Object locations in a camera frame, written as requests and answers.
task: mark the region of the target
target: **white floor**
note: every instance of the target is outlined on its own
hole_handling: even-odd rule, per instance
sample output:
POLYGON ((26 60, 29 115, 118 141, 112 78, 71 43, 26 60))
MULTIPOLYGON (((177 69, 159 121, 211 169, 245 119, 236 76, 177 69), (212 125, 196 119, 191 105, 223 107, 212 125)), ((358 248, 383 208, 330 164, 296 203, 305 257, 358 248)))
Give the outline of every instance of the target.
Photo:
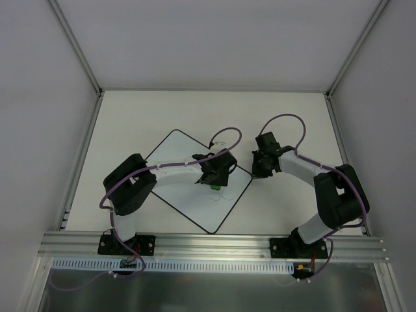
MULTIPOLYGON (((327 164, 341 156, 322 94, 265 92, 107 91, 66 226, 72 231, 104 231, 109 213, 98 203, 103 180, 133 153, 147 157, 173 129, 208 144, 224 127, 238 127, 242 142, 233 150, 239 166, 251 172, 254 138, 271 117, 291 112, 301 116, 307 134, 300 152, 327 164)), ((271 123, 278 142, 294 146, 302 135, 299 121, 284 117, 271 123)), ((229 131, 217 139, 231 145, 229 131)), ((317 212, 314 189, 287 174, 254 180, 217 233, 289 234, 317 212)), ((150 194, 138 211, 137 228, 152 233, 204 233, 168 204, 150 194)), ((342 235, 361 235, 345 229, 342 235)))

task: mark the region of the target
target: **white wall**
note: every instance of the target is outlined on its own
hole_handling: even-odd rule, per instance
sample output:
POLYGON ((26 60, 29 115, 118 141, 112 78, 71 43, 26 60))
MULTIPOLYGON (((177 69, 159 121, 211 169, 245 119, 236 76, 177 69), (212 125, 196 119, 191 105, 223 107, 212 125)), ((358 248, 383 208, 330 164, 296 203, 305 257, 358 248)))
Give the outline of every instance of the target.
POLYGON ((415 13, 414 0, 391 2, 334 97, 372 233, 388 243, 409 311, 416 310, 415 13))
POLYGON ((379 0, 58 0, 103 87, 326 91, 379 0))
POLYGON ((0 1, 0 311, 53 229, 95 93, 44 0, 0 1))

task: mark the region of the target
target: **purple cable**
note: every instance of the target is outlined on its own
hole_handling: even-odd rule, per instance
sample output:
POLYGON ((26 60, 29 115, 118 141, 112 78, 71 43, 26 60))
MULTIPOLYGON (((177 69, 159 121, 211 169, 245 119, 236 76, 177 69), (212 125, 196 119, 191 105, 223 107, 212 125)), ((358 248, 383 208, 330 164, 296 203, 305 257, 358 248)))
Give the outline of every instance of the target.
POLYGON ((326 166, 325 164, 320 164, 319 162, 317 162, 317 161, 314 161, 313 159, 310 159, 310 158, 308 158, 308 157, 306 157, 306 156, 303 156, 303 155, 299 155, 299 153, 298 153, 298 148, 299 148, 299 145, 303 142, 303 140, 304 140, 304 138, 305 138, 305 136, 306 136, 306 125, 305 125, 305 122, 303 121, 303 119, 301 119, 301 117, 299 117, 298 115, 295 115, 295 114, 280 114, 280 115, 277 115, 277 116, 275 116, 275 117, 273 117, 272 119, 270 119, 264 126, 263 126, 263 128, 261 129, 261 131, 260 131, 260 134, 259 135, 261 135, 262 133, 263 133, 263 131, 265 130, 265 128, 266 128, 266 126, 271 122, 271 121, 273 121, 273 120, 275 120, 275 119, 277 119, 277 118, 279 118, 279 117, 284 117, 284 116, 290 116, 290 117, 295 117, 296 119, 298 119, 301 123, 302 123, 302 127, 304 128, 304 132, 302 133, 302 137, 300 138, 300 140, 299 140, 299 142, 296 144, 296 146, 294 147, 294 154, 298 157, 298 158, 300 158, 300 159, 302 159, 302 160, 304 160, 304 161, 306 161, 306 162, 308 162, 308 163, 310 163, 310 164, 314 164, 315 166, 318 166, 318 167, 321 167, 321 168, 323 168, 323 169, 325 169, 325 170, 329 170, 329 171, 332 171, 332 172, 335 172, 336 174, 338 174, 338 175, 340 175, 345 181, 346 181, 346 183, 348 184, 348 186, 351 188, 351 190, 352 190, 352 192, 354 193, 354 196, 357 198, 357 200, 358 200, 358 202, 359 202, 359 205, 360 205, 360 207, 361 207, 361 212, 362 212, 362 220, 361 220, 361 222, 360 223, 358 223, 358 224, 352 224, 352 225, 346 225, 346 226, 341 226, 341 227, 339 227, 338 229, 335 229, 335 230, 333 230, 333 231, 331 231, 330 233, 328 233, 327 235, 325 235, 323 238, 324 239, 328 239, 329 241, 330 241, 330 243, 331 243, 331 250, 330 250, 330 254, 329 254, 329 256, 328 256, 328 259, 326 260, 326 262, 324 263, 324 265, 311 277, 311 278, 313 278, 313 277, 315 277, 316 275, 318 275, 319 273, 321 273, 322 272, 322 269, 324 269, 327 265, 328 265, 328 263, 330 262, 330 260, 331 260, 331 258, 332 258, 332 253, 333 253, 333 241, 329 238, 329 236, 331 236, 331 235, 333 235, 334 233, 336 233, 336 232, 338 232, 340 229, 344 229, 344 228, 358 228, 358 227, 360 227, 360 226, 363 226, 364 224, 365 224, 365 222, 367 221, 367 211, 365 210, 365 205, 364 205, 364 202, 363 202, 363 200, 361 199, 361 196, 359 195, 359 193, 358 193, 358 191, 357 191, 357 189, 355 188, 355 186, 354 186, 354 184, 352 184, 352 182, 351 182, 351 180, 346 176, 346 175, 344 175, 341 171, 339 171, 338 169, 336 169, 336 168, 333 168, 333 167, 331 167, 331 166, 326 166))
POLYGON ((52 282, 52 276, 53 276, 53 270, 51 270, 51 275, 49 276, 49 285, 56 291, 63 291, 66 293, 69 293, 71 291, 80 291, 82 288, 90 285, 93 281, 95 281, 96 279, 98 279, 99 277, 101 277, 102 275, 108 274, 108 271, 104 271, 101 272, 97 275, 95 275, 92 279, 90 279, 88 282, 86 282, 85 284, 78 286, 78 287, 74 287, 74 288, 62 288, 59 286, 56 286, 53 282, 52 282))
POLYGON ((329 237, 326 238, 330 243, 331 243, 331 249, 330 249, 330 254, 328 255, 327 260, 325 261, 324 265, 321 266, 321 268, 319 270, 317 270, 310 278, 309 280, 312 280, 314 278, 316 278, 316 276, 318 276, 328 265, 328 263, 331 261, 332 258, 332 253, 333 253, 333 240, 331 240, 329 237))
MULTIPOLYGON (((159 168, 165 168, 165 167, 175 167, 175 166, 186 166, 186 165, 190 165, 192 166, 193 164, 200 164, 200 163, 204 163, 205 161, 209 161, 211 159, 217 158, 229 151, 231 151, 233 148, 235 148, 235 146, 237 146, 242 138, 242 133, 241 130, 236 128, 236 127, 227 127, 224 128, 222 130, 219 130, 219 132, 215 133, 214 136, 212 137, 212 139, 210 139, 209 143, 211 145, 211 143, 213 142, 213 140, 220 134, 223 133, 224 131, 227 130, 235 130, 236 132, 238 132, 239 134, 239 138, 237 139, 237 141, 231 145, 229 148, 226 148, 222 151, 220 151, 219 153, 204 158, 204 159, 200 159, 198 161, 190 161, 187 164, 185 162, 171 162, 171 163, 166 163, 166 164, 161 164, 159 168)), ((121 240, 120 236, 118 236, 116 228, 114 227, 114 209, 110 206, 104 206, 104 202, 110 197, 110 195, 120 186, 122 185, 124 182, 126 182, 128 179, 132 178, 133 176, 137 176, 138 174, 148 171, 148 170, 153 170, 153 169, 158 169, 158 166, 150 166, 150 167, 145 167, 145 168, 141 168, 139 170, 136 170, 134 172, 131 172, 129 175, 125 176, 123 179, 121 179, 119 182, 117 182, 117 184, 115 184, 115 186, 113 186, 105 195, 104 197, 101 199, 100 203, 99 203, 99 207, 101 209, 108 209, 110 211, 110 223, 111 223, 111 227, 113 229, 113 234, 116 237, 117 241, 127 250, 129 250, 133 255, 136 256, 136 258, 138 258, 140 260, 140 262, 142 263, 142 268, 140 270, 134 271, 132 274, 130 275, 116 275, 117 278, 132 278, 134 276, 137 276, 141 273, 143 273, 143 271, 146 269, 146 262, 143 260, 142 256, 138 254, 138 252, 136 252, 135 250, 133 250, 132 248, 128 247, 128 245, 126 245, 124 243, 124 241, 121 240)), ((101 272, 99 274, 97 274, 96 276, 94 276, 90 281, 86 282, 84 285, 78 286, 78 287, 74 287, 74 288, 61 288, 56 286, 55 284, 53 284, 52 282, 52 274, 49 277, 49 284, 52 288, 54 288, 57 291, 64 291, 64 292, 71 292, 71 291, 79 291, 81 289, 83 289, 84 287, 90 285, 93 281, 95 281, 96 279, 98 279, 99 277, 108 274, 108 272, 101 272)))

